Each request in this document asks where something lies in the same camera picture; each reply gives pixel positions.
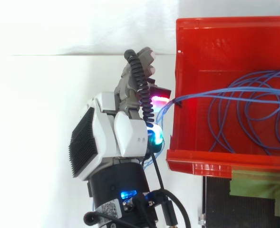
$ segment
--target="black heat sink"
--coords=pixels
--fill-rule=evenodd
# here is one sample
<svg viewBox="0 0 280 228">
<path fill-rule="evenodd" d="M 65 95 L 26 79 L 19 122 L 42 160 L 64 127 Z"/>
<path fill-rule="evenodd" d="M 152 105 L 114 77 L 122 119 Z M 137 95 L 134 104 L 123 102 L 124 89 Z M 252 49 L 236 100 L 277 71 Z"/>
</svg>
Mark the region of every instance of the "black heat sink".
<svg viewBox="0 0 280 228">
<path fill-rule="evenodd" d="M 94 108 L 89 108 L 72 132 L 69 156 L 73 177 L 78 176 L 97 155 L 96 141 L 93 137 L 92 120 Z"/>
</svg>

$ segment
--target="black cable bundle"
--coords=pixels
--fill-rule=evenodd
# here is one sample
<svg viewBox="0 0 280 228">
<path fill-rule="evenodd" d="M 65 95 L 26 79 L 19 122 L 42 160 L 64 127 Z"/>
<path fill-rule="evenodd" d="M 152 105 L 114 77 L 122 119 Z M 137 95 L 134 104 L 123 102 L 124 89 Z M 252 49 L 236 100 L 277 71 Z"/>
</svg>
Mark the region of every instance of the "black cable bundle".
<svg viewBox="0 0 280 228">
<path fill-rule="evenodd" d="M 124 57 L 129 63 L 132 75 L 135 77 L 136 83 L 138 85 L 138 93 L 142 103 L 141 106 L 143 110 L 143 120 L 145 121 L 147 127 L 153 127 L 152 123 L 154 122 L 154 119 L 152 117 L 154 117 L 154 110 L 152 109 L 152 100 L 141 61 L 133 50 L 127 50 L 124 53 Z"/>
</svg>

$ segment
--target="white wall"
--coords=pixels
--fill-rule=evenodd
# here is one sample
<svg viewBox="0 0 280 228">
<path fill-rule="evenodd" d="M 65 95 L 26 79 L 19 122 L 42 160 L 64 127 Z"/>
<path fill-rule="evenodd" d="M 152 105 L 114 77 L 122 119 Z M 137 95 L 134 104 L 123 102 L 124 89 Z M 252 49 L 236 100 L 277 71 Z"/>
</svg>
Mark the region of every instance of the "white wall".
<svg viewBox="0 0 280 228">
<path fill-rule="evenodd" d="M 0 228 L 87 227 L 82 219 L 92 201 L 86 183 L 72 178 L 70 136 L 86 100 L 113 91 L 125 64 L 123 56 L 0 57 Z M 173 97 L 175 56 L 157 56 L 153 65 L 157 84 Z M 172 123 L 173 109 L 164 119 L 166 149 Z M 201 177 L 169 171 L 165 152 L 158 163 L 165 187 L 198 228 Z M 146 174 L 151 190 L 158 189 L 153 166 Z"/>
<path fill-rule="evenodd" d="M 0 0 L 0 55 L 175 54 L 175 20 L 280 15 L 280 0 Z"/>
</svg>

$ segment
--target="barcode label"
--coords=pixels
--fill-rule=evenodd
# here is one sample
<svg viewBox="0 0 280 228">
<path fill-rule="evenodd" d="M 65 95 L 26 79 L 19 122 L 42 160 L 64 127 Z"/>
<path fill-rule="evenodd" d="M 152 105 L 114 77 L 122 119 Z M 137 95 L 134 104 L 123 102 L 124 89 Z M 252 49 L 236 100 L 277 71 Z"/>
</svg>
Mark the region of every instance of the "barcode label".
<svg viewBox="0 0 280 228">
<path fill-rule="evenodd" d="M 109 201 L 107 203 L 102 204 L 96 209 L 97 212 L 110 215 L 112 217 L 115 217 L 117 219 L 122 217 L 122 212 L 120 209 L 120 204 L 118 199 L 114 199 L 112 201 Z M 99 221 L 99 227 L 105 225 L 106 223 L 110 222 L 110 220 L 106 218 L 100 218 Z"/>
</svg>

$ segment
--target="red storage crate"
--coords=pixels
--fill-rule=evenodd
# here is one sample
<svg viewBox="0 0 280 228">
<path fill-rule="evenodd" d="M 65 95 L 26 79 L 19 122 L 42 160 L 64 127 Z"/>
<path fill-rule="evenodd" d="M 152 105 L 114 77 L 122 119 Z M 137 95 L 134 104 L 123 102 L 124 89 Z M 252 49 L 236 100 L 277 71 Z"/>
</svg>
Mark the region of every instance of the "red storage crate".
<svg viewBox="0 0 280 228">
<path fill-rule="evenodd" d="M 176 36 L 176 97 L 226 88 L 250 72 L 280 70 L 280 17 L 178 19 Z M 280 79 L 271 85 L 280 88 Z M 211 101 L 212 98 L 196 98 L 182 101 L 182 108 L 175 105 L 174 130 L 166 158 L 169 168 L 225 178 L 232 177 L 233 169 L 280 172 L 280 151 L 268 156 L 248 138 L 238 123 L 235 101 L 231 102 L 223 132 L 236 153 L 219 145 L 209 152 L 214 142 L 207 123 Z M 250 113 L 262 117 L 277 107 L 255 103 Z M 214 105 L 211 115 L 216 133 L 217 109 Z M 264 144 L 280 146 L 275 138 L 275 116 L 253 126 Z"/>
</svg>

